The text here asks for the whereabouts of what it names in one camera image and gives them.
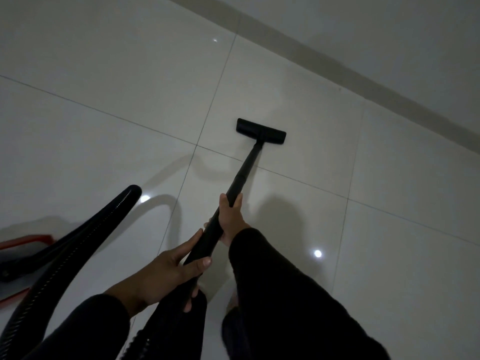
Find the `black sleeve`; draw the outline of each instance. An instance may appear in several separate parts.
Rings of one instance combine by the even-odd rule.
[[[239,232],[228,256],[255,359],[389,358],[340,303],[276,251],[260,231]]]
[[[130,330],[127,309],[115,297],[99,294],[81,303],[24,359],[114,360]]]

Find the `white tile floor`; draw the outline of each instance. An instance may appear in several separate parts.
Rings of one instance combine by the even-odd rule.
[[[241,117],[287,132],[245,187],[247,220],[393,358],[480,357],[480,156],[168,0],[0,0],[0,25],[0,240],[59,237],[129,184],[152,197],[49,332],[211,216],[253,144]]]

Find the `white wall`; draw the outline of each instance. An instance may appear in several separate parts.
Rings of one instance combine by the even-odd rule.
[[[480,133],[480,0],[221,0]]]

